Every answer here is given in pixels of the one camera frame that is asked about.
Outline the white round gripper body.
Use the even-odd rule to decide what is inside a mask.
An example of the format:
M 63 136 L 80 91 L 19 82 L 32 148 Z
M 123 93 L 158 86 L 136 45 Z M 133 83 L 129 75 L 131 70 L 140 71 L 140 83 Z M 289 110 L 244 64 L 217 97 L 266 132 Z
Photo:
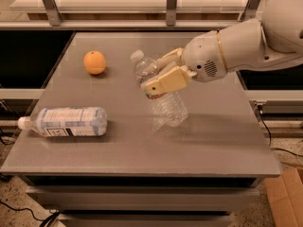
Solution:
M 227 74 L 220 34 L 217 31 L 193 38 L 183 50 L 182 61 L 196 73 L 193 79 L 200 82 L 221 79 Z

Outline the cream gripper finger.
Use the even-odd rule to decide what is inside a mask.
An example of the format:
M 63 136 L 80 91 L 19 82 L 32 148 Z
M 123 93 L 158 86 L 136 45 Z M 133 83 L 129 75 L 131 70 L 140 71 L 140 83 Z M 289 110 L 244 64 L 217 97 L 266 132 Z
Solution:
M 158 59 L 157 65 L 158 68 L 163 71 L 169 71 L 172 68 L 176 66 L 182 66 L 182 54 L 183 54 L 183 49 L 182 48 L 176 48 L 172 51 L 170 51 L 168 54 L 164 55 L 160 59 Z
M 169 71 L 148 79 L 141 85 L 141 89 L 148 96 L 158 96 L 187 87 L 192 78 L 193 72 L 187 66 L 174 66 Z

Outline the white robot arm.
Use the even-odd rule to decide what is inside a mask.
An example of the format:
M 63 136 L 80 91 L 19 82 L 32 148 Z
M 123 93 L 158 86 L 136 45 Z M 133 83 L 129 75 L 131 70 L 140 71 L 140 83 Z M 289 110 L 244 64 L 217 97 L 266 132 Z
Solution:
M 269 0 L 260 19 L 210 31 L 157 60 L 160 72 L 141 84 L 149 96 L 178 91 L 240 70 L 273 71 L 303 59 L 303 0 Z

